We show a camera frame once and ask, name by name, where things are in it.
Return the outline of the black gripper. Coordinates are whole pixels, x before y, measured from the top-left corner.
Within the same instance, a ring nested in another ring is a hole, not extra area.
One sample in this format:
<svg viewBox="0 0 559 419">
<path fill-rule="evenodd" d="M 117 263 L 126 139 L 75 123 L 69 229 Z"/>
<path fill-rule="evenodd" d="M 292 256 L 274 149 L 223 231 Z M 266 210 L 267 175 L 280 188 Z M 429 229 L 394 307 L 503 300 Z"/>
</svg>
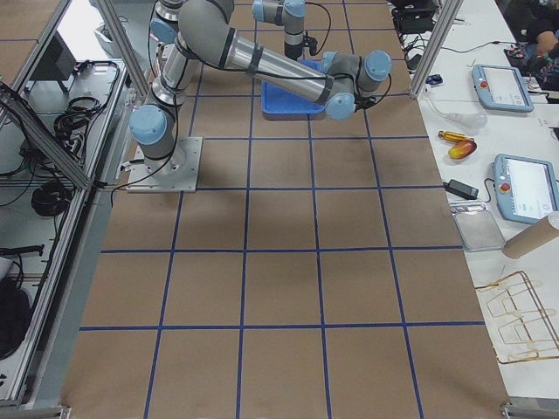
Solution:
<svg viewBox="0 0 559 419">
<path fill-rule="evenodd" d="M 318 54 L 318 40 L 309 35 L 308 31 L 304 32 L 303 43 L 304 48 L 308 49 L 308 54 L 314 57 Z"/>
</svg>

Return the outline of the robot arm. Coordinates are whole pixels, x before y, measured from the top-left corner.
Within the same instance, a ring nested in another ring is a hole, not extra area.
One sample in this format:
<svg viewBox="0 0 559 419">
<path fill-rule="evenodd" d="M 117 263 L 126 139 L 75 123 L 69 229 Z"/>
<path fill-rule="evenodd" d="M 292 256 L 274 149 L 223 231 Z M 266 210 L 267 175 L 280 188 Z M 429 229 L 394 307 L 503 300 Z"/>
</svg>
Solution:
<svg viewBox="0 0 559 419">
<path fill-rule="evenodd" d="M 186 156 L 178 149 L 174 127 L 183 91 L 199 64 L 242 72 L 324 106 L 327 117 L 347 119 L 376 104 L 373 94 L 389 76 L 392 61 L 377 50 L 365 57 L 326 52 L 315 70 L 242 37 L 231 26 L 233 1 L 183 1 L 172 27 L 173 47 L 146 103 L 129 120 L 149 175 L 175 175 Z"/>
<path fill-rule="evenodd" d="M 275 24 L 284 31 L 284 53 L 298 60 L 305 48 L 311 56 L 318 53 L 318 41 L 305 31 L 306 3 L 303 0 L 255 0 L 252 16 L 258 22 Z"/>
</svg>

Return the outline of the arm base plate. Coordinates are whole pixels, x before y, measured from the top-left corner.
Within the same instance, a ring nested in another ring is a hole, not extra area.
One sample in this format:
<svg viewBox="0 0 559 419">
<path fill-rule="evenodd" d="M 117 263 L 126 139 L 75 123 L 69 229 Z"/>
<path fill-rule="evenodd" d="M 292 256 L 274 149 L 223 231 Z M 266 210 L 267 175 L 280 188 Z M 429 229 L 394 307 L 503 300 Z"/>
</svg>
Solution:
<svg viewBox="0 0 559 419">
<path fill-rule="evenodd" d="M 202 137 L 180 136 L 170 161 L 161 168 L 165 159 L 145 160 L 137 146 L 135 159 L 140 159 L 141 163 L 131 166 L 126 190 L 135 193 L 196 192 L 202 147 Z"/>
</svg>

